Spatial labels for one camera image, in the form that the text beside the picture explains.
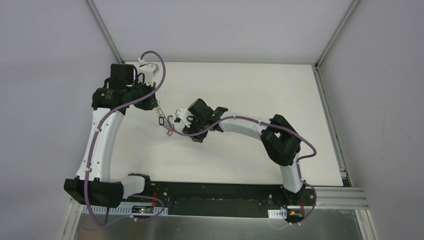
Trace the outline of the large metal keyring disc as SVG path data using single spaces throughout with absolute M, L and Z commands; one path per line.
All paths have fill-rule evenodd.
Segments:
M 166 129 L 167 132 L 168 131 L 172 131 L 171 127 L 169 126 L 169 124 L 168 124 L 168 122 L 166 120 L 165 113 L 162 110 L 162 108 L 160 107 L 160 101 L 158 99 L 156 100 L 156 106 L 153 108 L 153 110 L 157 114 L 157 117 L 163 117 L 164 120 L 165 120 L 165 125 L 164 126 L 161 126 L 161 127 L 163 127 L 164 129 Z

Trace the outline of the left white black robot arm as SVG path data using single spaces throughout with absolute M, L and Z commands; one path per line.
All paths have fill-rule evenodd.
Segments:
M 158 106 L 152 91 L 156 88 L 154 76 L 160 71 L 155 63 L 113 63 L 110 76 L 92 95 L 92 121 L 89 141 L 82 162 L 74 178 L 64 181 L 64 190 L 78 203 L 117 208 L 123 199 L 134 195 L 140 202 L 152 198 L 153 189 L 145 183 L 150 178 L 130 173 L 120 179 L 111 178 L 111 160 L 119 127 L 128 108 L 151 111 Z

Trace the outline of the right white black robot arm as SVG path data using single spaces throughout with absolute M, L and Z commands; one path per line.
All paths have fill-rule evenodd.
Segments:
M 174 121 L 182 121 L 183 134 L 202 143 L 208 132 L 236 133 L 260 141 L 271 161 L 279 165 L 283 177 L 284 200 L 296 205 L 304 198 L 305 184 L 301 182 L 297 161 L 301 140 L 289 122 L 279 114 L 271 118 L 253 118 L 226 107 L 212 109 L 201 98 L 188 108 L 179 108 Z

